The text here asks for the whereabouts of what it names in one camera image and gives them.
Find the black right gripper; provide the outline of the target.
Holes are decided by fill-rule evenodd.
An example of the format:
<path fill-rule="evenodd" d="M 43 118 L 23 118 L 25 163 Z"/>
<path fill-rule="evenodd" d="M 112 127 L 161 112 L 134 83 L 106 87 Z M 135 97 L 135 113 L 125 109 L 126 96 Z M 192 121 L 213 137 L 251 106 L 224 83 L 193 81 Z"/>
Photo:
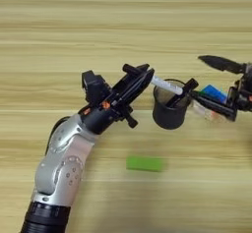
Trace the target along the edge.
<path fill-rule="evenodd" d="M 242 74 L 242 77 L 230 88 L 228 99 L 230 100 L 231 105 L 236 109 L 252 111 L 252 63 L 240 64 L 213 55 L 202 55 L 199 56 L 199 59 L 214 69 L 228 71 L 233 74 Z M 191 91 L 190 96 L 207 109 L 217 112 L 229 121 L 235 121 L 237 114 L 235 108 L 221 103 L 197 90 Z"/>

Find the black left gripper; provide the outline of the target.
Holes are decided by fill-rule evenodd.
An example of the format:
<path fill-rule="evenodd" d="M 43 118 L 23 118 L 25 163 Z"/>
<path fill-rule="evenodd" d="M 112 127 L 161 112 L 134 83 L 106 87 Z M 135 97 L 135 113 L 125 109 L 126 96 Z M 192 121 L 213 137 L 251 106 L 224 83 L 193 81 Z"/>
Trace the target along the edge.
<path fill-rule="evenodd" d="M 124 64 L 122 70 L 126 75 L 112 88 L 110 94 L 103 94 L 94 89 L 86 91 L 89 105 L 80 115 L 86 128 L 96 135 L 101 135 L 117 121 L 126 120 L 130 128 L 138 125 L 131 116 L 130 104 L 150 84 L 155 70 L 150 69 L 149 64 L 137 67 Z"/>

